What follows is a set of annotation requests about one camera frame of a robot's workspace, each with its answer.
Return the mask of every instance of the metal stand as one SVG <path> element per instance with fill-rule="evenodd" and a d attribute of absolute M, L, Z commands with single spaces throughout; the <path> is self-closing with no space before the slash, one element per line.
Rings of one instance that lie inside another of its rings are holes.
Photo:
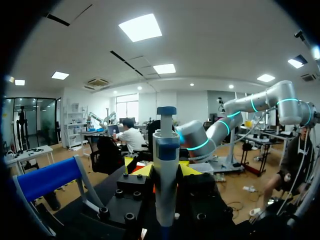
<path fill-rule="evenodd" d="M 214 173 L 227 173 L 227 172 L 236 172 L 244 171 L 245 168 L 240 165 L 234 167 L 233 164 L 238 161 L 234 157 L 234 147 L 235 147 L 235 129 L 231 130 L 230 136 L 230 147 L 228 156 L 219 156 L 211 161 L 209 161 L 211 167 L 213 167 Z"/>

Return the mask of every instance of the ceiling light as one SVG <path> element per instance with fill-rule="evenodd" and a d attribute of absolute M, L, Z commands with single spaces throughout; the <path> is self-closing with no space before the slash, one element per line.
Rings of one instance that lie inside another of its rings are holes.
<path fill-rule="evenodd" d="M 125 21 L 119 24 L 119 27 L 132 42 L 162 36 L 161 30 L 153 13 Z"/>
<path fill-rule="evenodd" d="M 65 80 L 70 74 L 68 73 L 63 73 L 63 72 L 59 72 L 56 71 L 54 72 L 54 74 L 52 75 L 52 79 L 60 79 L 60 80 Z"/>
<path fill-rule="evenodd" d="M 263 74 L 262 76 L 258 77 L 257 80 L 268 83 L 275 79 L 274 76 L 268 75 L 268 74 Z"/>
<path fill-rule="evenodd" d="M 304 65 L 302 64 L 302 62 L 299 62 L 297 60 L 294 59 L 290 59 L 288 60 L 288 63 L 290 63 L 292 66 L 294 66 L 296 69 L 299 69 L 301 67 L 303 67 Z"/>
<path fill-rule="evenodd" d="M 15 81 L 14 81 L 14 84 L 15 84 L 16 86 L 24 86 L 25 83 L 26 83 L 25 80 L 15 80 Z"/>
<path fill-rule="evenodd" d="M 157 65 L 153 66 L 153 68 L 158 74 L 174 74 L 176 72 L 175 65 L 173 64 Z"/>

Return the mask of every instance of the black office chair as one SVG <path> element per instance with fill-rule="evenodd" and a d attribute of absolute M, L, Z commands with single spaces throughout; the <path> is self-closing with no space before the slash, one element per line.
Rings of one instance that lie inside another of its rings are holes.
<path fill-rule="evenodd" d="M 154 143 L 153 143 L 153 134 L 156 132 L 157 129 L 161 129 L 161 121 L 156 120 L 148 126 L 148 144 L 142 145 L 142 147 L 147 147 L 148 150 L 142 150 L 142 151 L 133 151 L 135 153 L 138 153 L 137 161 L 153 161 L 154 157 Z M 189 158 L 189 152 L 187 149 L 180 148 L 179 150 L 179 158 Z"/>
<path fill-rule="evenodd" d="M 109 136 L 88 136 L 92 153 L 92 170 L 95 173 L 112 174 L 125 164 L 120 148 Z"/>

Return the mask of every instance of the silver robotic arm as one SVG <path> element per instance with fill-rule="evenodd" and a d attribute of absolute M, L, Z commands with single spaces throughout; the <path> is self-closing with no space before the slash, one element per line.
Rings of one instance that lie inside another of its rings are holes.
<path fill-rule="evenodd" d="M 94 114 L 93 112 L 90 112 L 88 114 L 88 117 L 87 117 L 87 123 L 91 123 L 91 118 L 97 120 L 99 122 L 99 125 L 101 128 L 103 129 L 106 129 L 107 126 L 109 125 L 109 120 L 115 120 L 117 115 L 115 112 L 112 112 L 110 115 L 109 115 L 109 109 L 107 108 L 107 117 L 102 119 L 100 117 L 98 117 L 96 114 Z"/>
<path fill-rule="evenodd" d="M 195 120 L 177 127 L 180 141 L 193 160 L 205 161 L 231 130 L 242 124 L 241 112 L 253 113 L 274 107 L 278 109 L 281 125 L 302 124 L 314 127 L 320 120 L 314 104 L 298 100 L 292 82 L 284 80 L 265 91 L 226 102 L 224 109 L 227 117 L 215 122 L 207 131 L 201 122 Z"/>

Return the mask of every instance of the man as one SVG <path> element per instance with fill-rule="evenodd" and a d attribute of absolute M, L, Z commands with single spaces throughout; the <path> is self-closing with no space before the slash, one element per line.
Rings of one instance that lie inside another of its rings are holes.
<path fill-rule="evenodd" d="M 292 191 L 298 190 L 299 193 L 302 193 L 304 190 L 306 184 L 305 181 L 311 174 L 314 161 L 312 153 L 313 145 L 309 136 L 306 139 L 307 131 L 310 132 L 307 127 L 303 127 L 301 129 L 301 133 L 288 144 L 285 156 L 280 166 L 280 171 L 274 175 L 264 187 L 262 210 L 267 207 L 274 189 L 278 191 L 281 189 L 284 191 L 290 191 L 299 171 L 303 155 L 305 155 L 303 164 Z M 260 208 L 256 208 L 251 210 L 249 214 L 254 216 L 260 211 Z"/>
<path fill-rule="evenodd" d="M 114 141 L 123 141 L 126 144 L 127 150 L 132 153 L 134 150 L 140 150 L 142 144 L 146 144 L 144 137 L 138 129 L 135 129 L 135 123 L 130 118 L 125 118 L 122 121 L 124 132 L 113 134 Z"/>

